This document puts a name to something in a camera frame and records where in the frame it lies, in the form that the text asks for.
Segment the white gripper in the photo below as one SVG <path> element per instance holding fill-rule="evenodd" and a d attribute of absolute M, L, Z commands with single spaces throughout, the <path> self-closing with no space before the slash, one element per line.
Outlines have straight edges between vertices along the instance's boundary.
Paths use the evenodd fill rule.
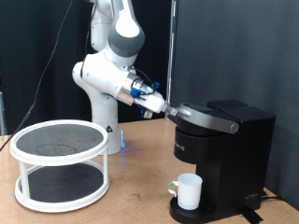
<path fill-rule="evenodd" d="M 142 90 L 133 90 L 133 98 L 135 104 L 154 113 L 160 113 L 163 110 L 164 98 L 157 91 L 146 93 Z M 178 114 L 178 110 L 171 105 L 167 105 L 164 112 L 171 116 L 176 116 Z"/>

